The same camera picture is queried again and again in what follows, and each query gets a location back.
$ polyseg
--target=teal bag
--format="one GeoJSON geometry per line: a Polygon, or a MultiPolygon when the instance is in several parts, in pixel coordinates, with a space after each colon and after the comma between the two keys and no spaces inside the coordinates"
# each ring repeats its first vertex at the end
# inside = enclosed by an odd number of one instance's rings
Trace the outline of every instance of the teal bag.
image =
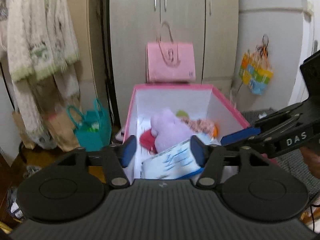
{"type": "Polygon", "coordinates": [[[99,151],[110,144],[112,131],[110,116],[98,99],[94,101],[94,111],[87,111],[85,116],[75,106],[68,106],[67,113],[76,127],[73,133],[80,146],[86,148],[87,152],[99,151]],[[74,109],[81,116],[82,120],[79,123],[73,119],[70,109],[74,109]]]}

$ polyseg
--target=storage box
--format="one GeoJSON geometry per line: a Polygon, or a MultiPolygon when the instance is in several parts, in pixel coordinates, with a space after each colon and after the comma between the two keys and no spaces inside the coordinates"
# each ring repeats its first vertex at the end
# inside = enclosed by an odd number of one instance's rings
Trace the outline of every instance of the storage box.
{"type": "Polygon", "coordinates": [[[191,119],[210,119],[218,127],[218,140],[240,131],[249,123],[223,94],[212,85],[199,84],[141,84],[133,89],[125,126],[124,139],[137,138],[137,150],[129,166],[124,169],[130,183],[140,178],[141,164],[151,157],[139,144],[141,134],[151,128],[150,119],[155,113],[169,108],[173,113],[183,110],[191,119]]]}

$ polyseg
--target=black circular disc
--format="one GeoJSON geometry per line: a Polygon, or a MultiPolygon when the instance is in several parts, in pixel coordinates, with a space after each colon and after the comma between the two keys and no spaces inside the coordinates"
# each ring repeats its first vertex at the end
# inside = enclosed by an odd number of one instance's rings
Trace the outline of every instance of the black circular disc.
{"type": "Polygon", "coordinates": [[[104,187],[98,178],[76,167],[57,165],[22,182],[17,200],[26,217],[60,222],[91,212],[103,197],[104,187]]]}
{"type": "Polygon", "coordinates": [[[268,167],[232,176],[222,185],[221,194],[240,215],[268,222],[290,219],[308,202],[305,185],[289,173],[268,167]]]}

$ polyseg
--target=wardrobe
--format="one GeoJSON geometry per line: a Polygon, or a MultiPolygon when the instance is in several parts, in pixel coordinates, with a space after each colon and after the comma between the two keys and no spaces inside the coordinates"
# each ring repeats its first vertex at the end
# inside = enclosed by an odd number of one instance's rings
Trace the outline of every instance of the wardrobe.
{"type": "Polygon", "coordinates": [[[238,35],[238,0],[109,0],[110,52],[121,125],[126,122],[132,89],[146,82],[146,45],[192,42],[196,83],[231,89],[238,35]]]}

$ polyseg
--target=purple plush toy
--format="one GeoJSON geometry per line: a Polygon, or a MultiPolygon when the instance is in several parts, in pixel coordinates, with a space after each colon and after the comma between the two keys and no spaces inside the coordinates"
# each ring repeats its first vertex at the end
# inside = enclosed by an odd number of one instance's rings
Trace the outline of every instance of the purple plush toy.
{"type": "Polygon", "coordinates": [[[193,136],[193,131],[169,109],[151,117],[151,134],[156,138],[158,153],[163,152],[193,136]]]}

